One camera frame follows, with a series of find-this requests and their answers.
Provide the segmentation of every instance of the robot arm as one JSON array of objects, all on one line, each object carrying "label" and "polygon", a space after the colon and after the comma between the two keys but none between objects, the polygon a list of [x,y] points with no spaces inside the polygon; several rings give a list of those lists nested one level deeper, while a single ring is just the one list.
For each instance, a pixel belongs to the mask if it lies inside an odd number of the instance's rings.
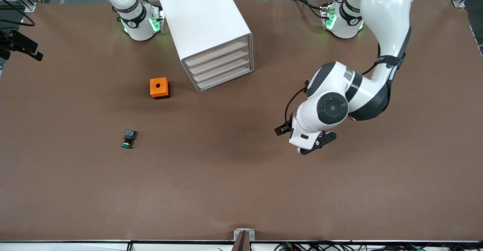
[{"label": "robot arm", "polygon": [[[357,0],[349,1],[357,5]],[[307,100],[291,119],[289,142],[298,147],[299,153],[312,152],[321,148],[324,140],[335,138],[335,134],[328,136],[326,131],[347,116],[369,120],[385,110],[392,80],[404,59],[411,34],[409,9],[412,1],[360,1],[360,13],[380,45],[374,73],[368,79],[340,62],[327,63],[315,73],[307,87]],[[337,18],[333,29],[337,29],[338,24],[346,25]]]},{"label": "robot arm", "polygon": [[145,41],[162,30],[164,12],[139,0],[109,0],[121,17],[124,31],[136,41]]}]

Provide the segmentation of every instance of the brown tabletop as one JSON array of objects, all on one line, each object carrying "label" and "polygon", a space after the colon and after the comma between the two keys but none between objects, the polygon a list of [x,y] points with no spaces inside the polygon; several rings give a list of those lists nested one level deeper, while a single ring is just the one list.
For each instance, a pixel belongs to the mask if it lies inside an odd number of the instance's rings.
[{"label": "brown tabletop", "polygon": [[[340,40],[295,2],[237,1],[255,72],[197,93],[169,34],[135,42],[111,5],[37,5],[42,62],[0,79],[0,239],[478,240],[483,60],[466,11],[415,0],[388,109],[301,156],[273,131],[324,63],[359,72],[377,43]],[[172,97],[153,100],[167,77]],[[299,96],[294,106],[303,101]],[[134,148],[121,148],[126,129]]]}]

